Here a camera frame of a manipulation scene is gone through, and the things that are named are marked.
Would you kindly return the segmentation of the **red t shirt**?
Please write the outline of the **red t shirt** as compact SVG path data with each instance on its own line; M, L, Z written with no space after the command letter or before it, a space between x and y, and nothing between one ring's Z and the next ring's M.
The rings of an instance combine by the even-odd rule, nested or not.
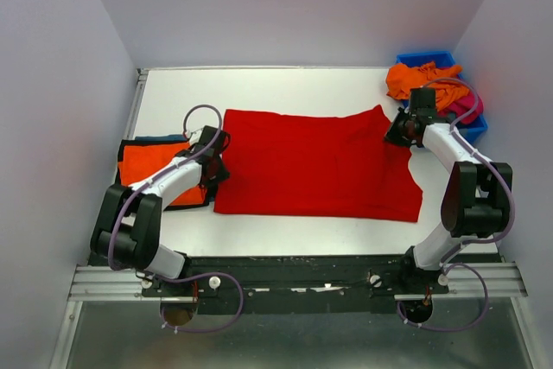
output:
M228 109L230 177L214 211L415 223L423 191L410 150L385 141L389 125L379 105L343 118Z

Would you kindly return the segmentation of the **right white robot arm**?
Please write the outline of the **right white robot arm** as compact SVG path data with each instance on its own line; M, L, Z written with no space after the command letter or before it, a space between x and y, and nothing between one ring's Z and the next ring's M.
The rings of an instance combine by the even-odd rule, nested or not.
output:
M515 214L512 167L483 156L454 122L439 117L430 86L411 90L409 106L398 111L385 140L431 151L449 173L439 224L400 261L398 284L415 293L465 247L495 243L509 233Z

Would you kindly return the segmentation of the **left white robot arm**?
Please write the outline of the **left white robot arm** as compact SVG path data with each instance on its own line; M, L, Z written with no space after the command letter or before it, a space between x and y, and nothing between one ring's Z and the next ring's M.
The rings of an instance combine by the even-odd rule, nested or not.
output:
M162 212L188 190L217 186L230 177L221 157L230 142L229 133L205 126L162 169L129 186L109 186L92 231L91 251L114 270L155 275L170 294L185 294L192 282L190 260L161 244Z

